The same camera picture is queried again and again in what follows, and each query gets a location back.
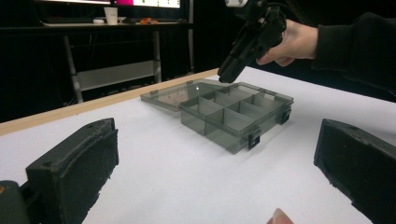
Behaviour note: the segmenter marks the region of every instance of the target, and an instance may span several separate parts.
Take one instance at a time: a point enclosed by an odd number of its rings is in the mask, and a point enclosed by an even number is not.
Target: desk
[[[290,120],[232,155],[141,102],[174,79],[0,124],[0,174],[20,184],[24,168],[81,126],[114,118],[120,165],[84,223],[265,223],[277,207],[295,223],[371,223],[313,164],[322,119],[340,120],[396,145],[396,104],[247,67],[244,81],[294,97]]]

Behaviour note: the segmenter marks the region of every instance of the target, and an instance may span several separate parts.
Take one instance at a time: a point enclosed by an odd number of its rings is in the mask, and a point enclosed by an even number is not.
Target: desk leg
[[[70,77],[72,78],[77,102],[82,103],[83,99],[82,99],[81,87],[79,86],[76,67],[73,61],[72,50],[70,49],[69,37],[67,35],[64,36],[64,46],[66,51],[67,63],[69,65],[69,70],[70,70]]]
[[[155,83],[162,82],[161,74],[161,52],[160,52],[160,32],[153,31],[153,44],[154,44],[154,63],[153,71]]]

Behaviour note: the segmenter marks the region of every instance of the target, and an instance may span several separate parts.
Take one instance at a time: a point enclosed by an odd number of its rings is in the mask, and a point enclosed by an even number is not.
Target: hand
[[[293,224],[293,222],[282,210],[277,208],[273,217],[267,222],[267,224]]]
[[[268,50],[256,62],[263,65],[275,61],[284,67],[294,62],[294,59],[315,59],[317,43],[317,28],[286,20],[282,42]]]

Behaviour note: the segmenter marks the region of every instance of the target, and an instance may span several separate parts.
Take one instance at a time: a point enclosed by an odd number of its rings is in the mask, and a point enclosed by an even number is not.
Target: fingertip
[[[277,208],[273,215],[273,222],[274,224],[293,224],[291,219],[280,209]]]
[[[265,65],[270,62],[271,62],[271,60],[269,59],[268,54],[264,54],[262,57],[256,58],[256,63],[258,65]]]

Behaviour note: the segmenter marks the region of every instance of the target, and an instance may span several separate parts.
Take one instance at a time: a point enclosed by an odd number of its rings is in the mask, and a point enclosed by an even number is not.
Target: black foam block
[[[42,195],[44,223],[81,223],[119,164],[114,119],[90,123],[26,168],[33,191]]]
[[[322,121],[314,164],[373,223],[396,223],[396,147],[343,122]]]

